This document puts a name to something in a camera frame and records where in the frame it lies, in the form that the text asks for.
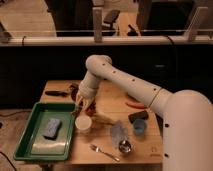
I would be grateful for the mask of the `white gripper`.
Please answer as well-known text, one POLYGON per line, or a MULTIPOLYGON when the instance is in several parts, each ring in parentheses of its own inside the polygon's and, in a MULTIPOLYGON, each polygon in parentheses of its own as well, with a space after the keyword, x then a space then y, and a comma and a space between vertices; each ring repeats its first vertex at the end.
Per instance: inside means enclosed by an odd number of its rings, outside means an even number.
POLYGON ((91 73, 87 73, 79 85, 79 94, 76 95, 76 105, 83 106, 83 110, 89 109, 99 89, 101 79, 91 73))

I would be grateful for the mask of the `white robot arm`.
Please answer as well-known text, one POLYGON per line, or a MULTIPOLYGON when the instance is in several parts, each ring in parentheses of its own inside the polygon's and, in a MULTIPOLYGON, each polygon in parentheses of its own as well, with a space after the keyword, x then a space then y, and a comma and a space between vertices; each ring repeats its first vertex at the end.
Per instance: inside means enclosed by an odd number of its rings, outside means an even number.
POLYGON ((112 66, 106 55, 91 55, 76 102, 88 108, 107 79, 164 119, 163 171, 213 171, 213 103, 194 90, 172 93, 112 66))

